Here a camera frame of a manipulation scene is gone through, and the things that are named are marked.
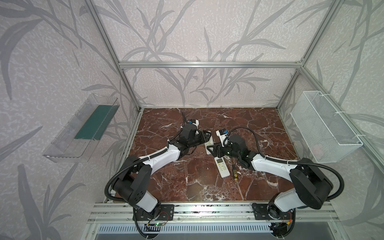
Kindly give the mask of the black yellow screwdriver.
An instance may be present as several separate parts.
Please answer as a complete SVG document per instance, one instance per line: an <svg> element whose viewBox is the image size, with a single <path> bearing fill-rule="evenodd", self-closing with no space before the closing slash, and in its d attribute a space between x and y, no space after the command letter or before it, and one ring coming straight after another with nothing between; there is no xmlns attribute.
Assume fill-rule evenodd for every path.
<svg viewBox="0 0 384 240"><path fill-rule="evenodd" d="M238 181L239 174L238 174L237 164L235 163L234 160L232 160L232 174L233 174L234 180Z"/></svg>

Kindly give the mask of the white remote control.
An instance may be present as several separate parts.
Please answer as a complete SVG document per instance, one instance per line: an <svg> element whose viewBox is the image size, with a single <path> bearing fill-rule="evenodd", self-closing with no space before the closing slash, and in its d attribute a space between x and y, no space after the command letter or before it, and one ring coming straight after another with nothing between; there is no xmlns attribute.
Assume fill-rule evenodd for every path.
<svg viewBox="0 0 384 240"><path fill-rule="evenodd" d="M215 163L216 163L217 168L219 170L220 176L222 178L229 177L230 176L230 171L229 171L229 169L228 169L224 159L223 158L215 157L214 160L215 160Z"/></svg>
<svg viewBox="0 0 384 240"><path fill-rule="evenodd" d="M210 136L210 139L205 143L205 147L206 147L207 154L213 155L215 144L212 136Z"/></svg>

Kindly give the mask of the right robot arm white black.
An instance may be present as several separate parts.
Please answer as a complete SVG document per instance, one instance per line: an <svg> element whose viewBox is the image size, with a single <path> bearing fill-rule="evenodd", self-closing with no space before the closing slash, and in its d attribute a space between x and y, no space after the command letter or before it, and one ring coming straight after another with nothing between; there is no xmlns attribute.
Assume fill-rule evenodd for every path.
<svg viewBox="0 0 384 240"><path fill-rule="evenodd" d="M271 214L296 208L319 210L324 202L337 198L345 189L342 175L333 168L307 158L290 161L270 157L262 153L259 145L256 151L251 151L245 140L232 130L223 129L217 135L220 142L206 147L213 157L235 158L244 168L269 173L293 184L292 189L276 194L269 201L267 209Z"/></svg>

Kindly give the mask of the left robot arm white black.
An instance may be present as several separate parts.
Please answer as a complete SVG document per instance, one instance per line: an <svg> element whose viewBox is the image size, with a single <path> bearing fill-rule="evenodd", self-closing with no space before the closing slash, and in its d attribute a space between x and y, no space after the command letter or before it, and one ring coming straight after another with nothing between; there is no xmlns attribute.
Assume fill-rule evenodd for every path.
<svg viewBox="0 0 384 240"><path fill-rule="evenodd" d="M154 218L160 214L161 203L148 192L152 174L188 155L191 148L207 143L211 136L210 131L199 129L198 120L183 118L179 132L167 140L164 148L146 156L126 158L120 170L108 180L104 189L106 198L125 202Z"/></svg>

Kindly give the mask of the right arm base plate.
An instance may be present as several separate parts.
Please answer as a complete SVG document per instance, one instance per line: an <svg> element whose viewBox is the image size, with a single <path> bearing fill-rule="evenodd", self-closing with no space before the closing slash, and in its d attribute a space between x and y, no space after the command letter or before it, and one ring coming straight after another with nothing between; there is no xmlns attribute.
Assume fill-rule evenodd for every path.
<svg viewBox="0 0 384 240"><path fill-rule="evenodd" d="M252 210L255 220L291 222L293 219L292 210L288 212L282 212L277 207L270 206L269 204L252 203Z"/></svg>

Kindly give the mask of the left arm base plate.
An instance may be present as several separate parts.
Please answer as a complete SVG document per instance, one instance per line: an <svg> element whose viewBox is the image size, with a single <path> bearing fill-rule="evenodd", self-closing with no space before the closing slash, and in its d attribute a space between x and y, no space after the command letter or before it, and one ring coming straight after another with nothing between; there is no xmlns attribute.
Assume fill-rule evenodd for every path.
<svg viewBox="0 0 384 240"><path fill-rule="evenodd" d="M175 213L175 205L160 204L155 206L151 212L146 212L142 208L134 208L134 214L138 221L172 221Z"/></svg>

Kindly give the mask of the clear plastic wall bin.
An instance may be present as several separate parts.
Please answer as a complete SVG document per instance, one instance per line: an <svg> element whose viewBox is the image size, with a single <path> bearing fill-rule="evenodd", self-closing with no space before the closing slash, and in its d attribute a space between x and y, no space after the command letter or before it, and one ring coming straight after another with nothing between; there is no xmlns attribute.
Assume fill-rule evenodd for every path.
<svg viewBox="0 0 384 240"><path fill-rule="evenodd" d="M43 152L54 163L86 163L117 113L117 97L90 94Z"/></svg>

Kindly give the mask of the aluminium mounting rail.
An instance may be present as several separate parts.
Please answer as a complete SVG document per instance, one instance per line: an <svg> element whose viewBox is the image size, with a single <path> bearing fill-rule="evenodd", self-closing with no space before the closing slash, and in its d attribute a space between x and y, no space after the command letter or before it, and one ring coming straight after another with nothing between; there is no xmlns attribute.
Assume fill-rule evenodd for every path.
<svg viewBox="0 0 384 240"><path fill-rule="evenodd" d="M255 213L252 202L173 202L172 210L161 210L157 217L170 223L251 223L273 222L268 214ZM122 203L95 204L88 224L125 224L134 222L134 210ZM296 210L297 222L339 222L330 202L320 210L310 208Z"/></svg>

